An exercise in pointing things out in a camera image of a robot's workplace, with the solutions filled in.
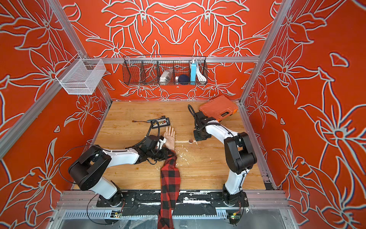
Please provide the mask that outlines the red black plaid sleeve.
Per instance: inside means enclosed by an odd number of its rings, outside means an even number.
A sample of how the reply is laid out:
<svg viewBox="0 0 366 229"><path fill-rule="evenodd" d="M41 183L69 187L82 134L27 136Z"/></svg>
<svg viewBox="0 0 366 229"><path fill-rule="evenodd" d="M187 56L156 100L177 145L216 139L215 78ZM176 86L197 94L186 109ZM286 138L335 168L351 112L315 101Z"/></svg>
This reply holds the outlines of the red black plaid sleeve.
<svg viewBox="0 0 366 229"><path fill-rule="evenodd" d="M173 229L173 211L179 197L181 177L176 167L177 155L169 151L172 157L168 158L160 171L161 177L161 207L158 215L158 229Z"/></svg>

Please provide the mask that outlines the pale mannequin hand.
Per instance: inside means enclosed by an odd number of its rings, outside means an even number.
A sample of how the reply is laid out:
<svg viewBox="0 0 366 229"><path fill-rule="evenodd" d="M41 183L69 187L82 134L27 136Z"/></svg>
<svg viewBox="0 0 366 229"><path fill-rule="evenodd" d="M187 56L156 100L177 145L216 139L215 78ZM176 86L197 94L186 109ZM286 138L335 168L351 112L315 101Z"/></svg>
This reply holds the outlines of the pale mannequin hand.
<svg viewBox="0 0 366 229"><path fill-rule="evenodd" d="M166 139L165 147L168 148L169 150L175 151L175 130L174 130L174 128L166 127L163 137Z"/></svg>

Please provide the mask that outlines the orange tool case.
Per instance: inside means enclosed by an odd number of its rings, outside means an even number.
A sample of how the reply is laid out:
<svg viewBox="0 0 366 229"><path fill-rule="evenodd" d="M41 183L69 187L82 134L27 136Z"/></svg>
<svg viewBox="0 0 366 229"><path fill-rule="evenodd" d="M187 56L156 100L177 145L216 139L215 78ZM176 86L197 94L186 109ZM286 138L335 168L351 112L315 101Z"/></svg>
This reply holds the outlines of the orange tool case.
<svg viewBox="0 0 366 229"><path fill-rule="evenodd" d="M226 96L221 95L199 107L206 117L212 117L217 121L222 121L225 118L235 114L238 111L238 106Z"/></svg>

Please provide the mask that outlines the dark blue round object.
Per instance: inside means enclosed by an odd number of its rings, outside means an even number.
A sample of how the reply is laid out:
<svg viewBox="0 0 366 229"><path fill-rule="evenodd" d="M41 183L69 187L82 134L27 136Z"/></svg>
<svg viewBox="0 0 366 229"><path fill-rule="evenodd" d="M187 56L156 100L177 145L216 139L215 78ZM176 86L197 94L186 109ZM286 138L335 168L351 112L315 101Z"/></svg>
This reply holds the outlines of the dark blue round object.
<svg viewBox="0 0 366 229"><path fill-rule="evenodd" d="M178 77L178 83L181 85L189 85L190 84L190 77L185 75L185 74L181 74Z"/></svg>

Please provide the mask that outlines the clear plastic wall bin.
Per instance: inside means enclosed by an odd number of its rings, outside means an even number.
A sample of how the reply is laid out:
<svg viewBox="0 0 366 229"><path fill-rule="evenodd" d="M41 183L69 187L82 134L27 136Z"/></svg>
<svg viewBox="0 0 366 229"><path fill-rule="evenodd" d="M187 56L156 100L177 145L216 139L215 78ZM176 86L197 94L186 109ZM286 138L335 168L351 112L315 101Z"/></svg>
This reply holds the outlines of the clear plastic wall bin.
<svg viewBox="0 0 366 229"><path fill-rule="evenodd" d="M56 79L67 94L92 95L105 72L102 59L76 59Z"/></svg>

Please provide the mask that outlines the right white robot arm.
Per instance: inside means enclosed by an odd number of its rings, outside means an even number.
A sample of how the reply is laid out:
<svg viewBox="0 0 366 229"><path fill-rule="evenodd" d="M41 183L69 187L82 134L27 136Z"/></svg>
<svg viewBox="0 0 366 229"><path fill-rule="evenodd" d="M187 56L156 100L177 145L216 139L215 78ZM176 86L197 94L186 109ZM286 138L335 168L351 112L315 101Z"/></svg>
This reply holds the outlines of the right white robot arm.
<svg viewBox="0 0 366 229"><path fill-rule="evenodd" d="M243 183L257 163L256 154L248 133L238 133L223 126L203 112L190 112L194 118L194 138L196 141L215 137L224 145L226 163L229 167L228 179L223 185L223 202L233 206L243 198Z"/></svg>

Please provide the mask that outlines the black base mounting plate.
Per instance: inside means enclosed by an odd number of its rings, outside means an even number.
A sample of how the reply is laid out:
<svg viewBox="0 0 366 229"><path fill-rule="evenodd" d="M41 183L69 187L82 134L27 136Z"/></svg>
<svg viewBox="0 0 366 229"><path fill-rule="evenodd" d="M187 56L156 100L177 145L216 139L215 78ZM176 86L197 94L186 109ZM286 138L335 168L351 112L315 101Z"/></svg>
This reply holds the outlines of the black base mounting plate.
<svg viewBox="0 0 366 229"><path fill-rule="evenodd" d="M222 190L181 190L179 193L167 193L159 190L125 190L120 192L121 197L116 200L107 200L99 195L96 206L98 208L112 207L136 207L139 204L159 206L164 201L168 206L178 204L206 205L214 208L219 207L243 207L249 206L245 192L230 195Z"/></svg>

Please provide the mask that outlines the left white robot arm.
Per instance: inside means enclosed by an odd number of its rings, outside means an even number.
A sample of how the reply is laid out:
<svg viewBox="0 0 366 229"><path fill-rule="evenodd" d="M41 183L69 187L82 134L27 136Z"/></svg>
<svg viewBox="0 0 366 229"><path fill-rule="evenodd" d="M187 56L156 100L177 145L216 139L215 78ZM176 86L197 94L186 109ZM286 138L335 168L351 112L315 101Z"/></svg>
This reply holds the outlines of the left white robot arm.
<svg viewBox="0 0 366 229"><path fill-rule="evenodd" d="M170 157L164 147L166 138L149 135L136 146L123 150L109 150L98 145L91 146L69 167L68 173L80 188L91 190L117 205L122 201L119 187L104 178L105 171L120 165L135 165L145 161L163 161Z"/></svg>

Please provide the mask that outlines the clear plastic bag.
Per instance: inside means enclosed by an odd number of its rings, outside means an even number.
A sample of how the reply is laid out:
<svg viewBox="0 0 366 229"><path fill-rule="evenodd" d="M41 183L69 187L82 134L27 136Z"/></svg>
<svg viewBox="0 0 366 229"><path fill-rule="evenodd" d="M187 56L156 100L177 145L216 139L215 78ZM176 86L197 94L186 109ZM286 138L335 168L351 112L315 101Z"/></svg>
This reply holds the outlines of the clear plastic bag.
<svg viewBox="0 0 366 229"><path fill-rule="evenodd" d="M171 78L173 76L173 69L167 69L165 70L159 79L160 85L168 85L171 81Z"/></svg>

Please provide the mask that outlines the beige wrist watch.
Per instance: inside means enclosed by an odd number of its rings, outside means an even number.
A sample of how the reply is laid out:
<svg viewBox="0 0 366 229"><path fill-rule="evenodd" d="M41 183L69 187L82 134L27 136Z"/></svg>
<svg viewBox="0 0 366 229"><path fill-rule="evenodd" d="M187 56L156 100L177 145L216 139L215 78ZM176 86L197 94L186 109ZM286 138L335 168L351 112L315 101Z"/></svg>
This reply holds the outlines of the beige wrist watch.
<svg viewBox="0 0 366 229"><path fill-rule="evenodd" d="M175 143L177 144L181 144L181 143L189 143L189 144L192 144L194 143L195 141L193 139L189 139L189 140L176 140Z"/></svg>

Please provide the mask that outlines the black charging board yellow connectors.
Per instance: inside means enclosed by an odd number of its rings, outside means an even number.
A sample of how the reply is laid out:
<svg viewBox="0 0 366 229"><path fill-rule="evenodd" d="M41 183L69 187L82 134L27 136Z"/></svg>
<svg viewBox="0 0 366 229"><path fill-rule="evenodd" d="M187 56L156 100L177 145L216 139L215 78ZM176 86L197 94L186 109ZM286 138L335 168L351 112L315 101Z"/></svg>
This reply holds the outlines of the black charging board yellow connectors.
<svg viewBox="0 0 366 229"><path fill-rule="evenodd" d="M163 128L163 127L170 126L170 119L167 118L167 117L154 119L154 120L151 120L150 122L153 124L152 129L157 129L157 128Z"/></svg>

